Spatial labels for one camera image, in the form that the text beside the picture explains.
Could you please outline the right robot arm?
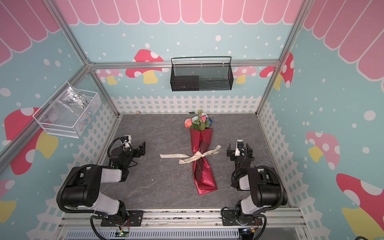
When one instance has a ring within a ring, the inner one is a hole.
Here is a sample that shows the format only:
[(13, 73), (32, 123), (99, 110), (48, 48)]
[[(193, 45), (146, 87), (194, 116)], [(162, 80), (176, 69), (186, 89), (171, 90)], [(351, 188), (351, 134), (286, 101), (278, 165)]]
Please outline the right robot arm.
[(227, 148), (227, 156), (235, 162), (231, 175), (231, 187), (250, 195), (240, 200), (235, 210), (222, 214), (223, 219), (239, 225), (258, 223), (257, 215), (275, 210), (288, 203), (288, 195), (283, 182), (274, 168), (268, 166), (252, 167), (255, 160), (253, 149), (242, 140), (237, 140), (236, 148)]

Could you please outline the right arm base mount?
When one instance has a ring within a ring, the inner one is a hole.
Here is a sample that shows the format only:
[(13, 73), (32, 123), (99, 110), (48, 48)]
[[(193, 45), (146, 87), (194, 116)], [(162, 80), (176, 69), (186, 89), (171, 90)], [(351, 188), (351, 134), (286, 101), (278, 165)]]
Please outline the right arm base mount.
[(220, 211), (223, 226), (262, 226), (262, 218), (243, 214), (241, 210), (224, 207)]

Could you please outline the light blue fake flower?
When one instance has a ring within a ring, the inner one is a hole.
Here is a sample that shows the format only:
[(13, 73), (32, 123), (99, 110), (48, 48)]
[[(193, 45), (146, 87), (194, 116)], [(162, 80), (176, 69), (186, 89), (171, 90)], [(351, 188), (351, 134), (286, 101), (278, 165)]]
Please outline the light blue fake flower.
[[(207, 120), (205, 122), (202, 121), (201, 115), (206, 115)], [(198, 114), (191, 118), (193, 125), (190, 127), (191, 129), (195, 129), (198, 131), (203, 131), (208, 129), (211, 125), (209, 124), (209, 116), (203, 112), (203, 110), (198, 110)]]

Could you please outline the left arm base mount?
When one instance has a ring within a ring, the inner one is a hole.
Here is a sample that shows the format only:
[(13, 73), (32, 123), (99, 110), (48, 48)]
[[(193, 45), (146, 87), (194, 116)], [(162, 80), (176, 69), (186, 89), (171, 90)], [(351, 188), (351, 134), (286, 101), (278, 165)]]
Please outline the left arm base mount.
[(102, 219), (102, 227), (140, 227), (143, 220), (144, 211), (126, 211), (125, 213), (119, 212), (116, 215), (108, 216), (106, 219)]

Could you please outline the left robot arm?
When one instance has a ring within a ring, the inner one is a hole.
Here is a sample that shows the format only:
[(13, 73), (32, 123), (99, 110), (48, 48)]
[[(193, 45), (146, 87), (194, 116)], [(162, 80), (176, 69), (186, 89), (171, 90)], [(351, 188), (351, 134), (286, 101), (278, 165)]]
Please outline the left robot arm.
[(107, 149), (107, 166), (88, 164), (72, 168), (57, 194), (59, 209), (72, 214), (90, 213), (115, 225), (125, 224), (130, 215), (124, 202), (106, 196), (100, 186), (125, 182), (129, 169), (138, 164), (134, 158), (145, 154), (146, 142), (134, 148), (130, 136), (114, 139)]

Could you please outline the dark red wrapping paper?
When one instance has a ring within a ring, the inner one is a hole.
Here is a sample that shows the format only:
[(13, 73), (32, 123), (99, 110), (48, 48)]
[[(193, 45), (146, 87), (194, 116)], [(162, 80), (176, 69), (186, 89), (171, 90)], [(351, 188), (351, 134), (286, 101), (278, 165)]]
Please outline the dark red wrapping paper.
[[(193, 154), (196, 152), (200, 152), (201, 154), (207, 152), (211, 144), (213, 130), (205, 129), (198, 131), (190, 129), (190, 133)], [(211, 166), (205, 157), (193, 162), (193, 177), (200, 196), (218, 189)]]

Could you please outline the pink orange fake rose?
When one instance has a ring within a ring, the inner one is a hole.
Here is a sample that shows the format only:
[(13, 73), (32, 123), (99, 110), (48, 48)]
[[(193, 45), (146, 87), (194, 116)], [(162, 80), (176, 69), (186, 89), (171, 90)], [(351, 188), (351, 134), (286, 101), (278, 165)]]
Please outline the pink orange fake rose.
[(192, 119), (185, 120), (185, 127), (190, 128), (193, 125)]

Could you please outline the cream ribbon strip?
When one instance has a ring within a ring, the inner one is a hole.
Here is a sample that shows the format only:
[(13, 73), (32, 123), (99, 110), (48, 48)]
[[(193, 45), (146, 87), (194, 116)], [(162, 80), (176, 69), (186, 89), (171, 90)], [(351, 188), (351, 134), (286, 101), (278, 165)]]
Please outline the cream ribbon strip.
[(199, 160), (200, 158), (204, 158), (205, 156), (217, 155), (221, 147), (222, 147), (221, 145), (217, 145), (215, 149), (209, 150), (205, 153), (201, 153), (197, 151), (192, 156), (188, 156), (185, 154), (170, 154), (170, 155), (160, 154), (160, 157), (162, 159), (179, 159), (179, 164), (189, 164)]

